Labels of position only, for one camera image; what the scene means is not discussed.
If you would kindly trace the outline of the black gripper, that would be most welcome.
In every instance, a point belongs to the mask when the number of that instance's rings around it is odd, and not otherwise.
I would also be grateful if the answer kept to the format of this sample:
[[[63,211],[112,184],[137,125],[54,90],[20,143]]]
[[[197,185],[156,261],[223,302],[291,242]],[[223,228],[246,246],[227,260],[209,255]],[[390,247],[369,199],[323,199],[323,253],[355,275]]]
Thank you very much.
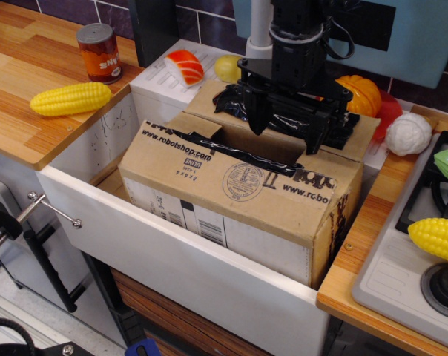
[[[271,103],[266,91],[283,95],[304,93],[334,101],[345,110],[353,98],[352,92],[337,83],[326,72],[326,57],[347,59],[353,54],[353,41],[348,38],[348,53],[344,56],[329,45],[334,22],[323,22],[306,29],[290,28],[288,24],[272,22],[269,35],[273,40],[270,59],[244,58],[241,69],[243,104],[247,122],[254,134],[260,135],[269,125]],[[330,131],[337,125],[334,105],[320,103],[307,115],[309,126],[305,134],[306,155],[316,154]]]

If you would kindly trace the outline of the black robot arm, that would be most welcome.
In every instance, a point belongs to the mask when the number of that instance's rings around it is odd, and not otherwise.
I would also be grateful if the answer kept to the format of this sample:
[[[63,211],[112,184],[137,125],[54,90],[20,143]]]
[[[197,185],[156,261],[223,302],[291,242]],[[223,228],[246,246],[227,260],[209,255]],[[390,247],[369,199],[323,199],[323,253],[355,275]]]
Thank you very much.
[[[270,59],[244,58],[239,85],[250,129],[260,135],[282,109],[306,120],[306,153],[316,154],[330,132],[348,121],[353,94],[326,72],[327,56],[339,58],[329,45],[334,20],[332,1],[272,1]]]

